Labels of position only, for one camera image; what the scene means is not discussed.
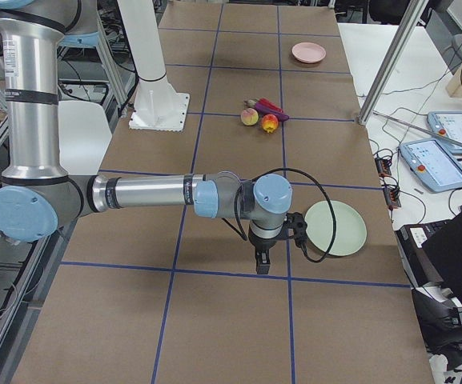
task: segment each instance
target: white mounting plate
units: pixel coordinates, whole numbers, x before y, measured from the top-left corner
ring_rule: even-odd
[[[129,127],[133,130],[171,130],[177,132],[183,130],[184,122],[186,120],[188,112],[188,105],[190,104],[190,95],[177,95],[184,100],[183,104],[181,105],[181,108],[179,108],[176,111],[173,111],[167,117],[159,118],[155,124],[150,124],[146,122],[146,120],[150,120],[150,116],[146,111],[136,110],[131,115]],[[141,118],[141,112],[147,116],[147,119]]]

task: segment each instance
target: red object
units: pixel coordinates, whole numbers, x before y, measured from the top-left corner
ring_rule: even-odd
[[[261,127],[271,134],[279,127],[279,119],[274,114],[266,114],[261,119]]]
[[[267,106],[268,108],[272,109],[272,110],[276,110],[277,112],[280,112],[281,114],[284,113],[284,111],[282,110],[282,108],[279,108],[278,106],[276,106],[273,102],[271,102],[270,100],[266,99],[266,98],[260,98],[258,101],[257,101],[259,104],[263,104],[264,106]]]

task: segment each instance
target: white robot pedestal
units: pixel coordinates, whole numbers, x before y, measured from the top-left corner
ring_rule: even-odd
[[[130,128],[183,130],[189,94],[168,82],[151,0],[119,0],[119,9],[140,77]]]

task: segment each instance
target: label sticker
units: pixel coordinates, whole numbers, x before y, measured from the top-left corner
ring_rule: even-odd
[[[422,248],[422,244],[427,241],[426,234],[424,233],[423,228],[411,228],[412,238],[416,242],[418,248]]]
[[[19,68],[17,64],[17,42],[15,40],[3,40],[3,56],[5,58],[5,77],[17,77]]]

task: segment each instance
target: table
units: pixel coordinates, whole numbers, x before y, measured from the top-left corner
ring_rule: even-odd
[[[82,218],[12,382],[432,382],[333,12],[171,2],[160,36],[170,82],[191,94],[185,129],[122,120],[102,172],[303,168],[362,214],[366,245],[312,265],[281,242],[257,276],[251,246],[191,209]],[[294,61],[301,41],[325,61]],[[291,120],[272,135],[243,126],[253,97]],[[293,210],[323,200],[290,180]]]
[[[371,87],[396,28],[396,26],[339,24],[339,31],[343,36],[343,44],[360,102],[364,100],[362,96],[367,94]],[[424,86],[441,78],[447,69],[426,30],[423,27],[416,27],[396,65],[396,69],[389,79],[384,93]],[[462,110],[462,98],[450,98],[446,92],[445,87],[451,78],[452,74],[447,73],[442,78],[442,81],[431,84],[422,90],[384,95],[380,98],[376,110],[391,114],[402,106],[417,112],[423,105],[420,111],[421,114],[437,110]],[[407,110],[398,110],[393,116],[406,122],[413,121],[414,124],[420,127],[427,126],[424,116],[415,117],[412,112]],[[377,141],[381,148],[395,150],[398,143],[381,130],[384,123],[385,119],[372,116],[367,124],[369,137]],[[387,130],[398,138],[402,138],[405,132],[402,126],[400,127],[391,122],[388,123]],[[409,130],[404,142],[427,137],[427,135],[420,132]],[[458,213],[458,207],[462,205],[462,190],[453,193],[451,200],[452,213],[448,208],[448,198],[451,191],[440,194],[430,192],[414,177],[405,162],[401,161],[398,165],[396,156],[392,169],[395,174],[398,174],[401,189],[414,194],[424,201],[427,207],[424,221],[432,222],[452,218],[454,214]],[[394,210],[392,216],[394,230],[398,230],[404,224],[418,222],[423,216],[424,210],[421,202],[404,194],[401,195],[400,201],[402,208]]]

